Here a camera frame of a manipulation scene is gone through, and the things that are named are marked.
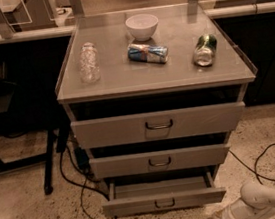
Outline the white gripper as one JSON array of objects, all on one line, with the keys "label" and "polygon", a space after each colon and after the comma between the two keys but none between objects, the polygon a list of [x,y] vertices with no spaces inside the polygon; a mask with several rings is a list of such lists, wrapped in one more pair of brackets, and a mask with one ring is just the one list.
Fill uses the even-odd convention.
[{"label": "white gripper", "polygon": [[275,216],[275,208],[258,209],[249,206],[241,199],[237,199],[232,204],[217,211],[216,216],[218,219],[268,219]]}]

